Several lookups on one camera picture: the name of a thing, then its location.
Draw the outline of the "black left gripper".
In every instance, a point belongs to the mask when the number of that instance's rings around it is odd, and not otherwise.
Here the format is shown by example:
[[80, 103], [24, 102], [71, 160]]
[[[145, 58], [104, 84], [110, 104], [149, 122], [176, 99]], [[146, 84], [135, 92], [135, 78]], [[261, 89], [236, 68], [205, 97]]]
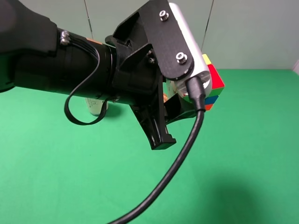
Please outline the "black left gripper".
[[115, 72], [111, 88], [119, 103], [131, 105], [152, 150], [165, 150], [176, 143], [166, 123], [196, 117], [192, 103], [174, 95], [164, 104], [163, 80], [140, 13], [119, 24], [105, 43], [115, 47]]

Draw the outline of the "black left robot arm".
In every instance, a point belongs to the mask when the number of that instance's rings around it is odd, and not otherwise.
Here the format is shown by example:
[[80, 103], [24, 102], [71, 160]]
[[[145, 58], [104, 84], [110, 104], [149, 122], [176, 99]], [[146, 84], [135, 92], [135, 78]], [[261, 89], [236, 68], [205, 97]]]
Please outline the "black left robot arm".
[[0, 90], [23, 87], [128, 104], [152, 149], [176, 140], [168, 133], [163, 82], [194, 69], [173, 6], [150, 0], [104, 43], [68, 32], [18, 0], [0, 3]]

